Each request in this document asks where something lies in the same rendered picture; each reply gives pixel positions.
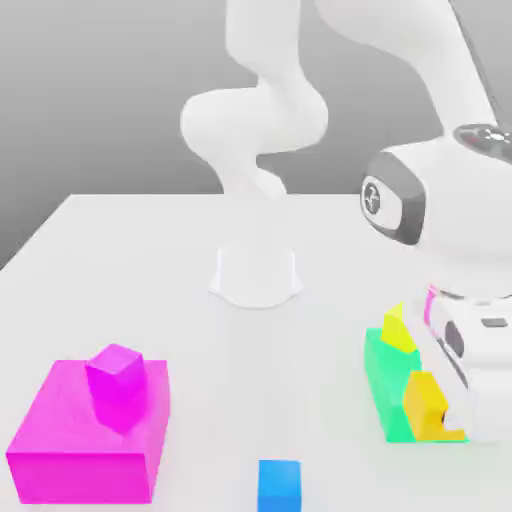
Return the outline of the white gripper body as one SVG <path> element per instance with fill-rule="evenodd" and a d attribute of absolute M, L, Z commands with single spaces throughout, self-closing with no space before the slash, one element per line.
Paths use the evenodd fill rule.
<path fill-rule="evenodd" d="M 453 298 L 411 301 L 403 321 L 449 404 L 474 441 L 498 439 L 498 303 Z"/>

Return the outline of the small orange cube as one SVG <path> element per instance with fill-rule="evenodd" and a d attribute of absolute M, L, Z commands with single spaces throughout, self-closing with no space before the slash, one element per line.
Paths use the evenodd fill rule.
<path fill-rule="evenodd" d="M 463 429 L 447 429 L 448 402 L 433 374 L 412 371 L 404 392 L 403 408 L 417 442 L 466 442 Z"/>

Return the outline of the small yellow cube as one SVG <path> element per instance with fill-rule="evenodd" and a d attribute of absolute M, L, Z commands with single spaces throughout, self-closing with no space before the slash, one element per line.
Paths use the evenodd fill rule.
<path fill-rule="evenodd" d="M 403 303 L 393 306 L 384 314 L 381 339 L 391 347 L 411 354 L 417 346 L 403 321 Z"/>

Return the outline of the small blue cube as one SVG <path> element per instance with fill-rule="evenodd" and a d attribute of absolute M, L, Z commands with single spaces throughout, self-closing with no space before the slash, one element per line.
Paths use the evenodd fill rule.
<path fill-rule="evenodd" d="M 301 512 L 301 464 L 291 460 L 260 460 L 257 512 Z"/>

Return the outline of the small magenta cube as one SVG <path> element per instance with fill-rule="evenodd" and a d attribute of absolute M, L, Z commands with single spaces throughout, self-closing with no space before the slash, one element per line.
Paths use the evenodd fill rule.
<path fill-rule="evenodd" d="M 147 375 L 140 352 L 110 344 L 85 363 L 93 409 L 98 421 L 128 433 L 147 407 Z"/>

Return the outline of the large green box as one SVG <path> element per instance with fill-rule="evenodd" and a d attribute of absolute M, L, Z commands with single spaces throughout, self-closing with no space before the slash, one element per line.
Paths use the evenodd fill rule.
<path fill-rule="evenodd" d="M 366 330 L 364 369 L 385 439 L 390 443 L 417 442 L 403 408 L 404 392 L 412 371 L 422 369 L 418 351 L 403 353 L 381 339 L 380 328 Z"/>

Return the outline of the large magenta box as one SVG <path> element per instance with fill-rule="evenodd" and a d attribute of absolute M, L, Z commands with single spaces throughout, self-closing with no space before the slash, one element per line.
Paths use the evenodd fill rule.
<path fill-rule="evenodd" d="M 145 363 L 147 392 L 130 430 L 97 413 L 82 360 L 56 361 L 6 457 L 24 504 L 151 502 L 170 416 L 167 363 Z"/>

